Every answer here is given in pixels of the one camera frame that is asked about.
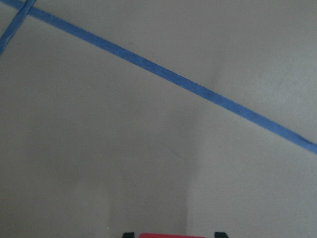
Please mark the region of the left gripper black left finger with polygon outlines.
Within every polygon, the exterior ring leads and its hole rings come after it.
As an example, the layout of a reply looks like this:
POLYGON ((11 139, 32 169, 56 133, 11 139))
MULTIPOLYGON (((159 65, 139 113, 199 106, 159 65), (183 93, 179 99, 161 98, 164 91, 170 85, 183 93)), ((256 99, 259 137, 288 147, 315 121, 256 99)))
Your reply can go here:
POLYGON ((122 238, 134 238, 135 237, 135 233, 134 232, 125 232, 122 235, 122 238))

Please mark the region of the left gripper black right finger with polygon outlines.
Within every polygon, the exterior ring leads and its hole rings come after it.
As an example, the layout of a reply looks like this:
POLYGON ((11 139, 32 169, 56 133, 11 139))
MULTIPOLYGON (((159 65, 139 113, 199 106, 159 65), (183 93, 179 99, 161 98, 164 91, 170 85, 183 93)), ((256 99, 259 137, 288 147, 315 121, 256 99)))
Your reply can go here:
POLYGON ((214 238, 228 238, 228 235, 226 232, 215 232, 214 238))

